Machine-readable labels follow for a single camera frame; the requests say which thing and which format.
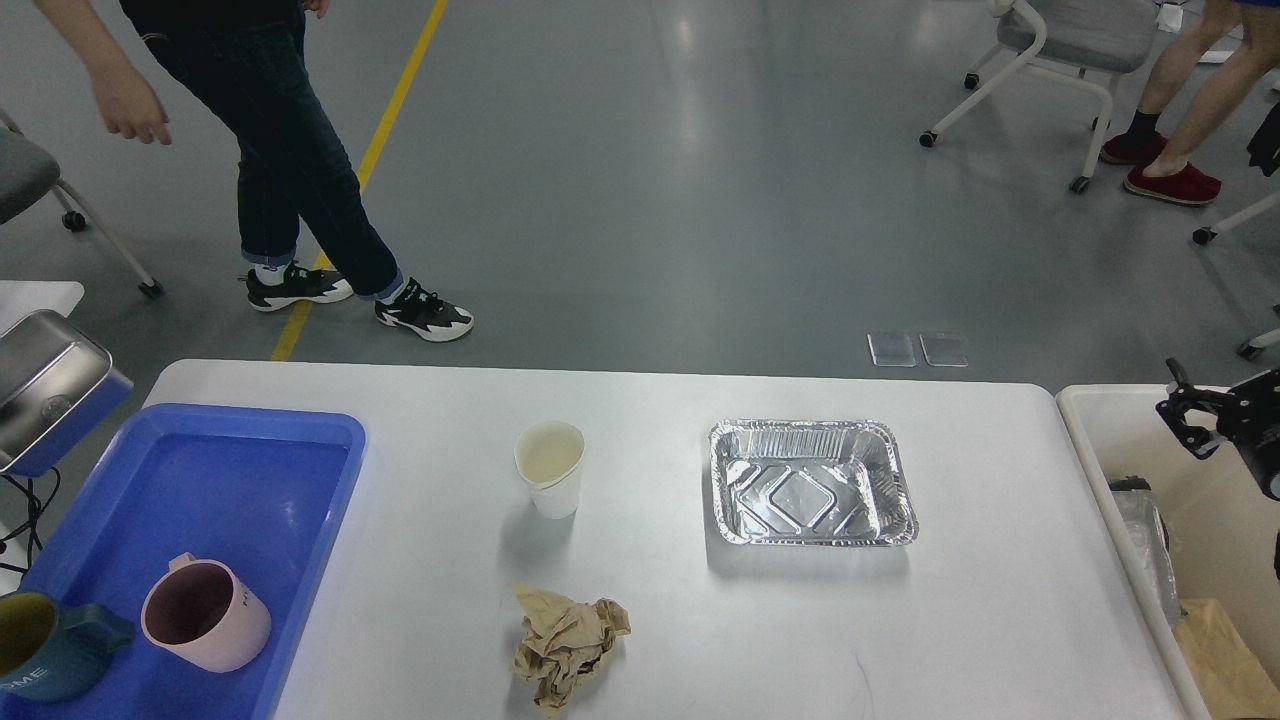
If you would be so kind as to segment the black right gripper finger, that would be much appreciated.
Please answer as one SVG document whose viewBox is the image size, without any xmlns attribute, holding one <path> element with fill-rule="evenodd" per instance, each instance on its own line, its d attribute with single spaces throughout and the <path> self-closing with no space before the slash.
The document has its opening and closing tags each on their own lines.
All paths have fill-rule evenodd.
<svg viewBox="0 0 1280 720">
<path fill-rule="evenodd" d="M 1185 368 L 1175 359 L 1165 360 L 1172 383 L 1167 397 L 1157 402 L 1156 413 L 1172 432 L 1180 446 L 1198 460 L 1211 457 L 1224 443 L 1235 443 L 1251 429 L 1247 397 L 1234 387 L 1211 389 L 1193 383 Z M 1216 419 L 1213 429 L 1188 421 L 1189 413 L 1202 413 Z"/>
</svg>

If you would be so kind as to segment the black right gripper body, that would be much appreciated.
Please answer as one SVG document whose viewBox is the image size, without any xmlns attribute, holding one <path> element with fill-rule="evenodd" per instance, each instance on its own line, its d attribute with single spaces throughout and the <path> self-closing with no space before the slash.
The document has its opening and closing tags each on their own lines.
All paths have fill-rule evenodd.
<svg viewBox="0 0 1280 720">
<path fill-rule="evenodd" d="M 1260 491 L 1279 501 L 1279 369 L 1235 387 L 1235 446 Z"/>
</svg>

